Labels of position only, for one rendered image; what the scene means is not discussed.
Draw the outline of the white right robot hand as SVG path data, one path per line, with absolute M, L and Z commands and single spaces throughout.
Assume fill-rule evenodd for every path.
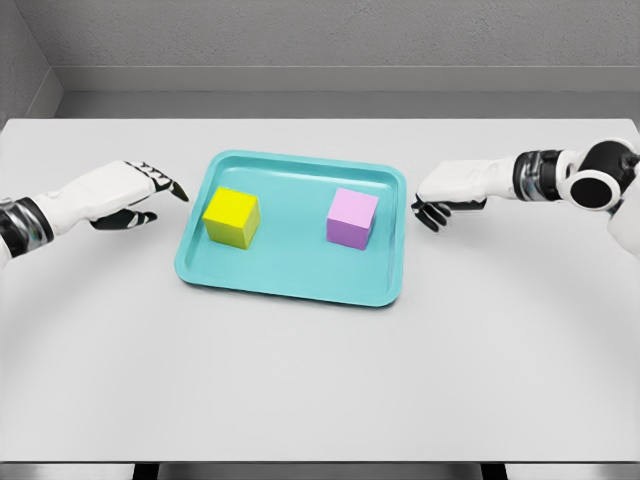
M 481 211 L 487 203 L 483 180 L 489 163 L 444 161 L 418 186 L 411 204 L 414 216 L 428 229 L 439 232 L 453 211 Z

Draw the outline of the yellow cube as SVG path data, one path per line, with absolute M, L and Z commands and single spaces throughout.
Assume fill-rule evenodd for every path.
M 261 222 L 258 197 L 218 187 L 202 220 L 211 241 L 247 250 Z

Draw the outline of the teal rectangular tray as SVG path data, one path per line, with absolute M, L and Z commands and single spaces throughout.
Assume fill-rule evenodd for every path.
M 261 223 L 246 250 L 205 231 L 201 216 L 220 187 L 258 199 Z M 326 239 L 340 188 L 378 199 L 364 250 Z M 194 285 L 382 307 L 401 291 L 405 219 L 406 180 L 393 167 L 227 150 L 206 170 L 174 267 Z

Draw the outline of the pink cube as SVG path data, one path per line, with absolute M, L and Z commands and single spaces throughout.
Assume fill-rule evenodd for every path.
M 365 250 L 377 205 L 376 196 L 338 188 L 326 217 L 326 240 Z

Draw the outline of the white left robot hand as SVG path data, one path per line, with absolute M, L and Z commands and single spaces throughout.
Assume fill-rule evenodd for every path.
M 63 188 L 64 196 L 79 208 L 79 218 L 99 231 L 128 230 L 154 222 L 155 213 L 132 207 L 163 191 L 189 201 L 176 180 L 145 162 L 128 161 L 113 161 Z

